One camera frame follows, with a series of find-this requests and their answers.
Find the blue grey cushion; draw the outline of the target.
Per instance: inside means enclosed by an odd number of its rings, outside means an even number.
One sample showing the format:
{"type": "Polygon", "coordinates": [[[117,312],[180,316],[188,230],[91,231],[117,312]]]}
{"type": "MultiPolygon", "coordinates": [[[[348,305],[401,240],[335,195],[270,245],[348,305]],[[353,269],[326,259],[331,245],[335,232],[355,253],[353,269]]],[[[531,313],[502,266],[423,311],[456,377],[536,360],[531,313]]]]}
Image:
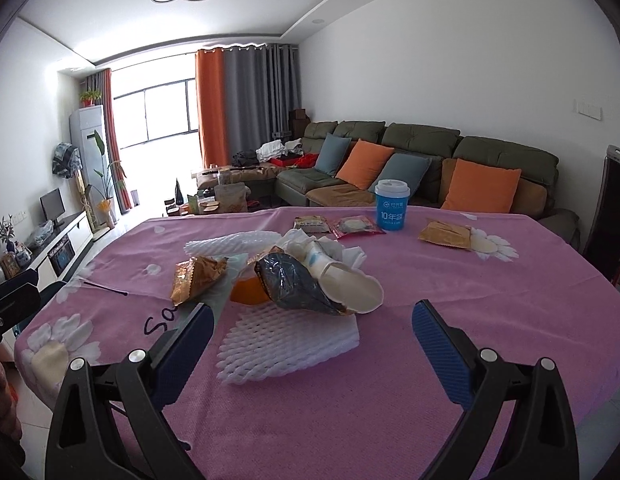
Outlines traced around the blue grey cushion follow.
{"type": "Polygon", "coordinates": [[[350,143],[350,139],[344,136],[327,134],[314,168],[334,177],[346,157],[350,143]]]}
{"type": "Polygon", "coordinates": [[[369,185],[368,191],[374,193],[380,180],[400,180],[407,184],[411,191],[410,196],[413,196],[429,166],[429,157],[395,153],[388,159],[375,181],[369,185]]]}

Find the small brown snack packet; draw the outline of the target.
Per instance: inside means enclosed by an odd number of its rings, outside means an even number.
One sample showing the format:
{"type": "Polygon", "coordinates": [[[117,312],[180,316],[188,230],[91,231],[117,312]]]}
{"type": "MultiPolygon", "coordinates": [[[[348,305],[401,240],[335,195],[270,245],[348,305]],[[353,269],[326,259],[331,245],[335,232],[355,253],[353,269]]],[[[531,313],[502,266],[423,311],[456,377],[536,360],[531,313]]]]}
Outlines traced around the small brown snack packet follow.
{"type": "Polygon", "coordinates": [[[308,214],[307,216],[296,217],[293,222],[293,227],[307,234],[331,232],[327,219],[319,214],[308,214]]]}

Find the white crumpled tissue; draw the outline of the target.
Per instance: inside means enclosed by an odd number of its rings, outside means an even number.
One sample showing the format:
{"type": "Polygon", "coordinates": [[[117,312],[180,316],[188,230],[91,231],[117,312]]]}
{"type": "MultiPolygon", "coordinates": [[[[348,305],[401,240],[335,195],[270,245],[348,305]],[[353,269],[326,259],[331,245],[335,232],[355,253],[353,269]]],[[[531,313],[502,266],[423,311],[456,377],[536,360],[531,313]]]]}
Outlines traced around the white crumpled tissue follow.
{"type": "Polygon", "coordinates": [[[300,257],[308,252],[311,242],[319,244],[319,247],[329,258],[344,263],[352,269],[360,269],[367,258],[364,250],[359,246],[346,247],[338,240],[331,240],[326,236],[317,238],[299,229],[289,230],[276,242],[276,246],[282,248],[289,255],[300,257]]]}

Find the white TV cabinet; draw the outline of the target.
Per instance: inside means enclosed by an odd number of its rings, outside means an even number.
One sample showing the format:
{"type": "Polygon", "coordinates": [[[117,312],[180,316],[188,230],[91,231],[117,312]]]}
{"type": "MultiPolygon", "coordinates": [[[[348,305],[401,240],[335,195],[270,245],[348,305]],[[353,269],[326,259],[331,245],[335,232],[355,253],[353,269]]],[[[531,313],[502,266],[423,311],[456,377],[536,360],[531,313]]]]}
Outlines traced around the white TV cabinet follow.
{"type": "Polygon", "coordinates": [[[18,270],[35,270],[38,274],[37,288],[43,290],[56,281],[70,278],[92,244],[93,233],[86,212],[71,214],[63,218],[60,226],[32,253],[28,266],[18,270]]]}

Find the white paper cup blue dots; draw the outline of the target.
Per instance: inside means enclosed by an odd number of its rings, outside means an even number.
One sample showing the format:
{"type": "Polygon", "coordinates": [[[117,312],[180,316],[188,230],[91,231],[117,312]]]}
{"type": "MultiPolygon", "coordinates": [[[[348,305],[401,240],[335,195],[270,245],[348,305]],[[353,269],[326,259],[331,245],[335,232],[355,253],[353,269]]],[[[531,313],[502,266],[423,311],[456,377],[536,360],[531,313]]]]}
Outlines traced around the white paper cup blue dots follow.
{"type": "Polygon", "coordinates": [[[309,270],[326,296],[348,311],[367,314],[383,304],[383,286],[375,278],[329,258],[316,242],[310,243],[304,256],[295,258],[309,270]]]}

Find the blue cup with white lid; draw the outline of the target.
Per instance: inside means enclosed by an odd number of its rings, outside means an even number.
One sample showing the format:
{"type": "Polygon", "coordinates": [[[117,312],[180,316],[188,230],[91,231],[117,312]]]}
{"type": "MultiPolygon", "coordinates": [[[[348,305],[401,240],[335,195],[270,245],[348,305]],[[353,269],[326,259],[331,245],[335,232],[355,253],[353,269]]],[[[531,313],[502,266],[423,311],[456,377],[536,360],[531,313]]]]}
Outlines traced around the blue cup with white lid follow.
{"type": "Polygon", "coordinates": [[[376,223],[383,231],[403,229],[411,189],[406,182],[381,179],[375,186],[376,223]]]}

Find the red clear snack packet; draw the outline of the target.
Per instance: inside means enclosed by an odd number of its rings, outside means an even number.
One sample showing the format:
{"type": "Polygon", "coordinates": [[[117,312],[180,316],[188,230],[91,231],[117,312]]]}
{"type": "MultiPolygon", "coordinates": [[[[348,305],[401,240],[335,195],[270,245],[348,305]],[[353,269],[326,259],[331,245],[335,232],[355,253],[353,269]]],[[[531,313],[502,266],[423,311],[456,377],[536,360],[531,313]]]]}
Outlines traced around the red clear snack packet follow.
{"type": "Polygon", "coordinates": [[[385,232],[366,216],[343,217],[329,222],[329,228],[337,240],[351,235],[376,235],[385,232]]]}

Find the grey curtain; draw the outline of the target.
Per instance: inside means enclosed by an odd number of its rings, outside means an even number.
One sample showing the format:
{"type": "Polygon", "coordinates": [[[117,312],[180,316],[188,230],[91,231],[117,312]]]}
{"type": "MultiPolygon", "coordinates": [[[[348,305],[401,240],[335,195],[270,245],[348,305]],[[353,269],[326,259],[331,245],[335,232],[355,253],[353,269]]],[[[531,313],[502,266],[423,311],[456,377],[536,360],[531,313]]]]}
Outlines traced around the grey curtain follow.
{"type": "Polygon", "coordinates": [[[255,150],[288,129],[301,107],[299,50],[290,44],[235,47],[223,52],[229,154],[255,150]]]}

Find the white standing air conditioner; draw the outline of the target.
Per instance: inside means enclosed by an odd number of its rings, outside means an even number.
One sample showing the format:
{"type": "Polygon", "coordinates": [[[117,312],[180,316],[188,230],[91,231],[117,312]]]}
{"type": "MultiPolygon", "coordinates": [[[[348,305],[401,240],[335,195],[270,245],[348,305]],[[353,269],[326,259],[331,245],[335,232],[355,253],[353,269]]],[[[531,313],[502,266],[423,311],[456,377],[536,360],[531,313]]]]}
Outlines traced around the white standing air conditioner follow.
{"type": "MultiPolygon", "coordinates": [[[[109,156],[105,131],[104,107],[93,105],[75,110],[69,117],[69,126],[71,143],[79,149],[84,185],[94,184],[99,188],[101,186],[100,178],[94,174],[94,169],[101,168],[100,153],[98,153],[95,142],[89,139],[88,135],[93,130],[97,130],[100,133],[106,145],[107,159],[109,162],[112,162],[109,156]]],[[[84,196],[86,196],[86,200],[93,211],[97,228],[107,226],[104,216],[97,209],[101,196],[95,190],[89,193],[84,192],[84,196]]],[[[117,219],[117,191],[112,196],[112,205],[114,205],[117,219]]]]}

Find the orange peel piece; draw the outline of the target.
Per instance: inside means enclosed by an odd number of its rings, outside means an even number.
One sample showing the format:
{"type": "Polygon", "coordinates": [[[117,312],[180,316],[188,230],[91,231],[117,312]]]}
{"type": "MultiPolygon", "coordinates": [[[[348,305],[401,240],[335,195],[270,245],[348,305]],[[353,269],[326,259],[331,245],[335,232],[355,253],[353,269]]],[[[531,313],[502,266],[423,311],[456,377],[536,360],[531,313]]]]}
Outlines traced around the orange peel piece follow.
{"type": "Polygon", "coordinates": [[[260,304],[267,304],[271,301],[267,296],[267,292],[264,290],[259,278],[253,276],[252,278],[246,278],[246,280],[237,281],[232,289],[231,296],[229,296],[233,302],[237,304],[244,304],[244,306],[259,306],[260,304]]]}

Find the gold flat snack packet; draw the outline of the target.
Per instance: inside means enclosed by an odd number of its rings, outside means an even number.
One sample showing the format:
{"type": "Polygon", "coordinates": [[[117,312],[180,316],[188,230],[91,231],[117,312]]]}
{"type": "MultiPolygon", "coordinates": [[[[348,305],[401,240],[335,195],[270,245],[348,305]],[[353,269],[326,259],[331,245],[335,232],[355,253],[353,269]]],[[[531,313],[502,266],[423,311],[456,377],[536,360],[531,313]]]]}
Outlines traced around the gold flat snack packet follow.
{"type": "Polygon", "coordinates": [[[418,240],[448,248],[471,249],[471,231],[468,226],[428,220],[427,226],[418,234],[418,240]]]}

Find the gold and black snack bag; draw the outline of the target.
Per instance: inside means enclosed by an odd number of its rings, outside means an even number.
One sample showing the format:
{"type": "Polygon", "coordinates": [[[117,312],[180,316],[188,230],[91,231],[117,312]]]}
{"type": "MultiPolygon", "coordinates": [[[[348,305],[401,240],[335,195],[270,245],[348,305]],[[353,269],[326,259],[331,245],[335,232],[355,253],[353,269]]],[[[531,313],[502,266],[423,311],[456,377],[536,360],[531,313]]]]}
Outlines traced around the gold and black snack bag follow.
{"type": "Polygon", "coordinates": [[[307,310],[329,315],[349,315],[330,300],[309,270],[285,252],[269,252],[253,266],[267,296],[285,310],[307,310]]]}

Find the orange cushion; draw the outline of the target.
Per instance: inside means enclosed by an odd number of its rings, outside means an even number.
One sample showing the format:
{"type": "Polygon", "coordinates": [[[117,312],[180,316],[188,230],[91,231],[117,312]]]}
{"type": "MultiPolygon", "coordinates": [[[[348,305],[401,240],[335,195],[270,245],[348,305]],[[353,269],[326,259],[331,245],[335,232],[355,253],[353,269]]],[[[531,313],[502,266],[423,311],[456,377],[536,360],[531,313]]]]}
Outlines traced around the orange cushion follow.
{"type": "Polygon", "coordinates": [[[394,148],[358,140],[336,178],[360,190],[367,190],[394,152],[394,148]]]}
{"type": "Polygon", "coordinates": [[[520,169],[504,169],[449,158],[442,164],[442,209],[507,214],[518,188],[520,169]]]}

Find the gold foil snack wrapper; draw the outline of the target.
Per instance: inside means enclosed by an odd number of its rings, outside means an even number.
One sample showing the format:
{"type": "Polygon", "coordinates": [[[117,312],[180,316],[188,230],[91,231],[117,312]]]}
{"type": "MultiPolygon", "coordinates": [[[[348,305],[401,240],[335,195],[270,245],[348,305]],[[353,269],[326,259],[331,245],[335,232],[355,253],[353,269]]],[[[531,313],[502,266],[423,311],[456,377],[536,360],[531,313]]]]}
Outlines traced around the gold foil snack wrapper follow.
{"type": "Polygon", "coordinates": [[[191,257],[175,267],[170,299],[174,307],[193,300],[217,283],[225,274],[227,259],[191,257]]]}

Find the tall potted plant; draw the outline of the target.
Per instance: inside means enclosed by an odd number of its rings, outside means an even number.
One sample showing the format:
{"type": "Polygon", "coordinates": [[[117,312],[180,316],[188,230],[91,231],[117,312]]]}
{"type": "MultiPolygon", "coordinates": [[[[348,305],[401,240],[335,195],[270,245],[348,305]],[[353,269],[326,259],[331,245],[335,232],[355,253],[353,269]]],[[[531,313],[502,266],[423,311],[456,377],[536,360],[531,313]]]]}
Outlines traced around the tall potted plant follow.
{"type": "Polygon", "coordinates": [[[97,188],[94,184],[88,184],[86,185],[86,193],[95,190],[98,195],[101,196],[101,200],[97,204],[97,209],[104,216],[109,229],[113,229],[116,226],[117,219],[114,211],[114,205],[112,205],[112,196],[114,196],[117,190],[121,190],[124,185],[122,183],[115,182],[115,177],[112,175],[112,170],[124,170],[124,168],[122,168],[121,162],[118,159],[113,162],[108,161],[105,142],[97,130],[93,130],[88,135],[88,138],[95,142],[98,153],[100,153],[101,168],[94,169],[94,174],[100,178],[101,186],[97,188]]]}

